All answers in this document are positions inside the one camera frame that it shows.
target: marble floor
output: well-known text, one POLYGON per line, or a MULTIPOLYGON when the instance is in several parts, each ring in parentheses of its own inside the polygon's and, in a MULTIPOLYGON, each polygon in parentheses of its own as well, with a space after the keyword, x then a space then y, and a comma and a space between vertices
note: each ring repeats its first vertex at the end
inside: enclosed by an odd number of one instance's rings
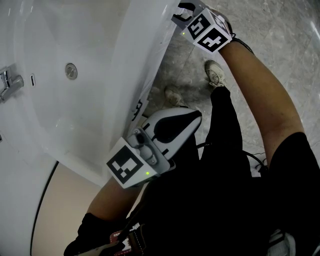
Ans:
MULTIPOLYGON (((229 18, 237 37, 252 48, 286 88, 320 164, 320 0, 203 1, 229 18)), ((146 114, 166 106, 164 88, 175 85, 185 102, 202 112, 203 121, 196 140, 198 144, 204 142, 212 112, 204 63, 212 59, 220 63, 226 73, 242 130, 243 149, 263 153, 257 123, 221 55, 207 54, 179 33, 177 28, 162 60, 146 114)))

